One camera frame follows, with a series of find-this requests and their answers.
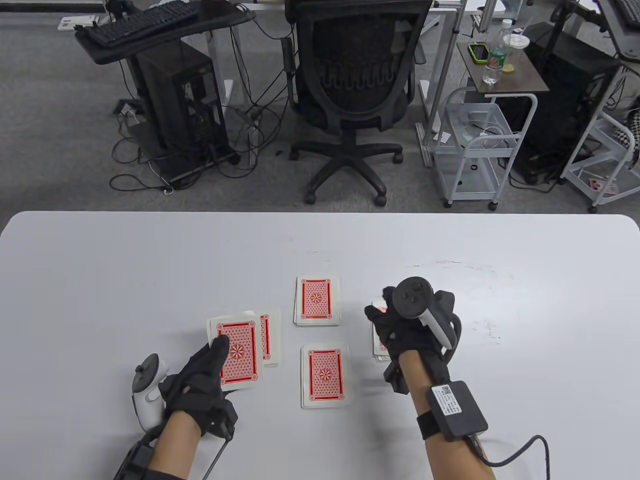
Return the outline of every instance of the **power strip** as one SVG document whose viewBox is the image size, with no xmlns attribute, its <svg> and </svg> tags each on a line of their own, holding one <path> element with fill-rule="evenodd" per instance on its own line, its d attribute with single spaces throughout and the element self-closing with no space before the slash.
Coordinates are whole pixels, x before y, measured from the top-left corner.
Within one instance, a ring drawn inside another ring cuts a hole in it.
<svg viewBox="0 0 640 480">
<path fill-rule="evenodd" d="M 73 30 L 76 25 L 83 27 L 92 27 L 93 22 L 98 22 L 98 15 L 83 15 L 78 17 L 62 17 L 58 31 Z"/>
</svg>

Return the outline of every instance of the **floor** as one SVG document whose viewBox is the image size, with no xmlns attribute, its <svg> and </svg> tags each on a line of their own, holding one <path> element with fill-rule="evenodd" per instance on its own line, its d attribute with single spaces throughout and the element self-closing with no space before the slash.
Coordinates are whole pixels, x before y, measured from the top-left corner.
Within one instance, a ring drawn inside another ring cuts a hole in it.
<svg viewBox="0 0 640 480">
<path fill-rule="evenodd" d="M 549 1 L 524 7 L 520 23 L 529 17 L 534 21 L 548 20 L 553 7 Z M 435 173 L 422 165 L 413 128 L 416 121 L 422 120 L 420 100 L 410 106 L 407 117 L 392 130 L 382 134 L 365 132 L 361 136 L 361 141 L 369 137 L 404 145 L 402 165 L 394 165 L 384 157 L 371 161 L 388 187 L 384 209 L 373 205 L 369 185 L 347 170 L 318 191 L 315 205 L 302 202 L 305 183 L 324 160 L 303 154 L 300 161 L 292 163 L 287 159 L 287 147 L 294 139 L 322 138 L 323 134 L 300 122 L 290 111 L 284 117 L 278 139 L 260 156 L 256 171 L 245 179 L 227 179 L 212 170 L 191 189 L 172 195 L 156 190 L 114 191 L 108 181 L 119 173 L 138 175 L 151 184 L 157 184 L 158 179 L 146 166 L 121 165 L 111 160 L 111 148 L 119 137 L 116 119 L 110 113 L 116 101 L 127 96 L 120 67 L 117 63 L 94 65 L 72 33 L 56 31 L 61 17 L 0 14 L 0 230 L 11 216 L 24 210 L 488 212 L 484 201 L 456 202 L 450 210 L 442 207 Z M 284 35 L 288 30 L 281 13 L 263 13 L 258 18 L 271 35 Z M 463 30 L 469 29 L 470 22 L 466 20 Z M 266 38 L 255 24 L 245 24 L 240 30 L 256 98 L 282 68 L 280 42 Z M 594 26 L 583 26 L 580 37 L 612 52 L 611 41 Z M 423 37 L 428 63 L 420 67 L 419 77 L 428 78 L 438 39 L 439 28 Z M 219 43 L 222 70 L 239 79 L 227 32 L 221 34 Z M 463 74 L 456 52 L 447 88 L 455 88 Z M 283 85 L 281 77 L 265 98 L 273 98 Z M 239 101 L 236 89 L 232 103 Z M 281 100 L 275 109 L 279 112 L 283 106 Z M 269 129 L 269 125 L 273 126 L 273 122 L 265 117 L 265 128 Z M 235 138 L 239 126 L 240 121 L 231 113 L 231 138 Z M 132 145 L 124 145 L 120 151 L 122 158 L 132 154 Z M 507 187 L 498 212 L 585 213 L 587 206 L 586 198 L 568 184 L 547 195 Z M 624 214 L 640 221 L 640 196 L 605 205 L 600 212 Z"/>
</svg>

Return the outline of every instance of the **chair base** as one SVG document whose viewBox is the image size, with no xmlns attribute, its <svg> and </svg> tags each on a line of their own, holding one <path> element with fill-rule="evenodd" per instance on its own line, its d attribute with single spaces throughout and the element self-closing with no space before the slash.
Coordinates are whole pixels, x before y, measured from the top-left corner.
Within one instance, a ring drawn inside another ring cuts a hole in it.
<svg viewBox="0 0 640 480">
<path fill-rule="evenodd" d="M 298 152 L 311 152 L 331 157 L 307 186 L 305 202 L 313 205 L 316 202 L 316 190 L 342 167 L 348 166 L 358 172 L 376 190 L 378 196 L 374 203 L 378 207 L 387 204 L 387 187 L 376 172 L 364 161 L 365 158 L 382 154 L 393 154 L 394 163 L 402 163 L 402 145 L 398 143 L 368 143 L 356 145 L 356 132 L 346 130 L 342 133 L 340 143 L 324 143 L 321 141 L 297 141 L 291 145 L 290 160 L 298 160 Z"/>
</svg>

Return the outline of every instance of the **sleeve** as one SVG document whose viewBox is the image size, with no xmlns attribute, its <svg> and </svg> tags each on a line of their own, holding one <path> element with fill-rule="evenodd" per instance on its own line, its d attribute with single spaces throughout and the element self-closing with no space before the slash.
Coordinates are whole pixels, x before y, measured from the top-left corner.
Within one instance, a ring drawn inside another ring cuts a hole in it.
<svg viewBox="0 0 640 480">
<path fill-rule="evenodd" d="M 162 472 L 156 472 L 155 470 L 147 470 L 144 480 L 182 480 L 173 475 L 164 474 Z"/>
</svg>

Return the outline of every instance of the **black glove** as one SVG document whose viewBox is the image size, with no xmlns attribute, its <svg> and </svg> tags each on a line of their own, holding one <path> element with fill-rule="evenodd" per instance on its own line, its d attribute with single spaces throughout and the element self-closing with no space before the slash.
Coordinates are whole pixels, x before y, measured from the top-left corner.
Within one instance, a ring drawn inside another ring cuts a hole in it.
<svg viewBox="0 0 640 480">
<path fill-rule="evenodd" d="M 429 327 L 423 326 L 419 319 L 406 319 L 398 314 L 393 304 L 395 289 L 395 287 L 386 287 L 382 290 L 382 296 L 387 302 L 386 313 L 372 305 L 368 305 L 364 309 L 364 313 L 373 323 L 380 341 L 387 347 L 391 359 L 396 363 L 402 352 L 417 350 L 432 381 L 436 384 L 449 382 L 451 377 L 447 363 L 451 356 L 442 354 L 442 345 Z M 429 311 L 436 318 L 444 318 L 460 324 L 460 319 L 453 313 L 453 305 L 453 293 L 437 291 Z"/>
<path fill-rule="evenodd" d="M 169 375 L 159 385 L 166 402 L 166 419 L 176 410 L 188 413 L 200 426 L 204 435 L 220 416 L 225 396 L 220 388 L 220 371 L 229 354 L 229 338 L 216 337 L 197 351 L 182 371 Z"/>
</svg>

